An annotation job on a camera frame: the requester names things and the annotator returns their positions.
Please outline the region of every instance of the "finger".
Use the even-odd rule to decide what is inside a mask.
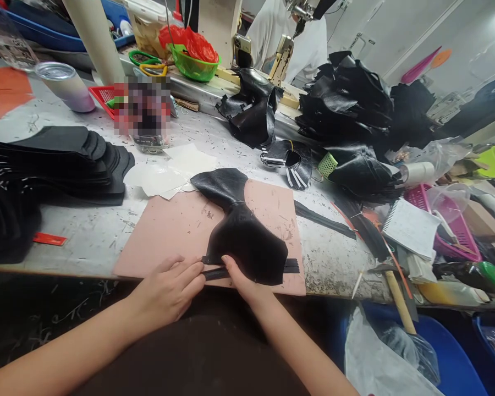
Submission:
[[[198,275],[196,278],[191,280],[191,282],[183,289],[182,295],[188,300],[192,300],[199,292],[202,291],[205,285],[204,274]]]
[[[185,257],[182,255],[174,255],[167,257],[165,260],[161,262],[160,265],[158,265],[153,272],[166,272],[169,271],[169,269],[176,264],[177,262],[184,261]]]
[[[222,261],[225,263],[227,272],[229,272],[229,276],[231,276],[233,282],[235,282],[236,279],[245,278],[245,275],[238,267],[237,262],[231,256],[228,255],[222,256]]]
[[[195,262],[199,262],[202,260],[202,256],[200,257],[191,257],[186,258],[180,264],[170,269],[169,273],[173,277],[178,277],[181,273],[183,273],[187,268],[193,265]]]
[[[191,300],[189,300],[183,307],[181,307],[180,313],[178,314],[178,317],[176,318],[175,322],[178,322],[181,319],[181,317],[187,312],[190,306],[191,306]]]
[[[204,263],[202,263],[201,261],[195,262],[176,278],[176,282],[178,282],[178,284],[181,285],[181,288],[184,289],[189,283],[193,281],[194,278],[200,275],[203,270]]]

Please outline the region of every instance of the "red tag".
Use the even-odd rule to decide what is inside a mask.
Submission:
[[[33,242],[43,243],[46,245],[62,246],[64,245],[64,242],[66,242],[66,239],[67,238],[63,236],[36,233],[35,237],[33,238]]]

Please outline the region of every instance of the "red plastic bag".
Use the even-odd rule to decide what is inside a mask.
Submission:
[[[171,26],[170,27],[170,33],[172,34],[172,40],[174,40],[175,45],[183,44],[185,45],[185,40],[186,40],[186,34],[185,34],[185,29],[183,27],[179,26]],[[167,44],[169,44],[171,41],[171,35],[169,34],[169,27],[164,26],[160,29],[159,31],[159,43],[165,49],[167,47]]]
[[[210,63],[218,62],[218,53],[213,46],[201,34],[194,33],[190,27],[184,29],[178,26],[171,26],[170,33],[174,44],[183,44],[191,58]],[[163,48],[172,42],[168,26],[162,27],[159,31],[159,42]]]

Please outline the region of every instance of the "wooden handle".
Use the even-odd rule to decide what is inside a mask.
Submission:
[[[392,297],[394,298],[394,302],[396,303],[396,308],[398,309],[398,313],[400,314],[401,322],[403,323],[403,327],[405,327],[405,331],[409,334],[416,334],[413,320],[411,319],[411,315],[409,314],[407,304],[403,299],[403,294],[400,290],[398,282],[396,281],[394,272],[386,271],[385,276],[387,277],[387,283],[389,284],[390,292],[392,293]]]

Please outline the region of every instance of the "worker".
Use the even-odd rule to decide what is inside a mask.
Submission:
[[[0,395],[357,395],[271,289],[222,259],[274,349],[216,316],[179,320],[205,277],[201,258],[176,256],[127,298],[0,368]]]
[[[298,20],[286,10],[285,0],[266,0],[247,31],[255,69],[270,73],[282,35],[293,37]],[[325,18],[306,22],[304,31],[294,39],[284,82],[290,83],[295,77],[312,81],[327,58]]]

